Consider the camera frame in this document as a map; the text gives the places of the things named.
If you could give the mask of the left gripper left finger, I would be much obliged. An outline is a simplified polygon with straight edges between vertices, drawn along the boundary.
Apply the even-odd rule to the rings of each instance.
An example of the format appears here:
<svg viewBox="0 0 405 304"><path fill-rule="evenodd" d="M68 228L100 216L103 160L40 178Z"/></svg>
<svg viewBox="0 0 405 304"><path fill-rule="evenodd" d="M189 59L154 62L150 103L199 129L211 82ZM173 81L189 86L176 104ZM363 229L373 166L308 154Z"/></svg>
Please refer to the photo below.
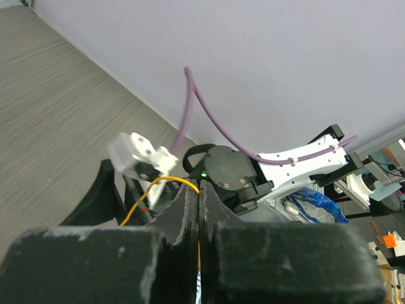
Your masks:
<svg viewBox="0 0 405 304"><path fill-rule="evenodd" d="M26 231L1 264L1 302L194 303L198 204L181 186L144 226Z"/></svg>

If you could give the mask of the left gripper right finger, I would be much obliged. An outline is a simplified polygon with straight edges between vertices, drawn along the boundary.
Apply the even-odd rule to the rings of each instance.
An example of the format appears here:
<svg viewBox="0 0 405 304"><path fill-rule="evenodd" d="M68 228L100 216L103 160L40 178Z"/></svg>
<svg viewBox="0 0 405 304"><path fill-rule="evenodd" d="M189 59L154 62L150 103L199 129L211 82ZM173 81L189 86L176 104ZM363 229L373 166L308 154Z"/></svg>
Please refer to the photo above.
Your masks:
<svg viewBox="0 0 405 304"><path fill-rule="evenodd" d="M249 223L199 185L202 303L382 303L385 283L347 224Z"/></svg>

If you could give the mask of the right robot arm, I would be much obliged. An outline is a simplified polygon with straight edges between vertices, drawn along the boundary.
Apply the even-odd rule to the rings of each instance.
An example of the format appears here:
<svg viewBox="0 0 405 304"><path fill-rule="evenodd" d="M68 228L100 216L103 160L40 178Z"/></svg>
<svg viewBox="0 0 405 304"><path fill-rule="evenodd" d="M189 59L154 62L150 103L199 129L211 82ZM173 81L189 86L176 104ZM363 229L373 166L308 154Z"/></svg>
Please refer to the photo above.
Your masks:
<svg viewBox="0 0 405 304"><path fill-rule="evenodd" d="M279 153L250 156L241 149L203 144L188 155L203 154L192 166L183 159L188 179L208 181L231 211L242 215L262 201L275 201L304 187L324 187L363 167L349 140L331 125L305 146ZM108 146L108 158L65 226L93 226L110 220L120 225L145 225L157 216L156 205L172 200L181 179L171 176L177 157L165 147L154 148L137 133L121 133Z"/></svg>

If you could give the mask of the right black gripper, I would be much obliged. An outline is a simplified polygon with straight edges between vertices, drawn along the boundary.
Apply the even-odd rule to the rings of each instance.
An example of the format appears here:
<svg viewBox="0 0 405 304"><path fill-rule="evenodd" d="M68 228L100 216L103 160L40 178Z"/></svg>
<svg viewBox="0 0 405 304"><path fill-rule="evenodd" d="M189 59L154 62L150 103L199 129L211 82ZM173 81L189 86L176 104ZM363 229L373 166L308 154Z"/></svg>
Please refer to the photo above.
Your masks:
<svg viewBox="0 0 405 304"><path fill-rule="evenodd" d="M125 192L121 198L115 185L115 171L110 160L102 160L97 177L76 208L61 225L100 225L110 220L120 224L129 209L143 194L140 183L124 178ZM136 208L128 225L177 225L177 212L169 206L163 212L142 212Z"/></svg>

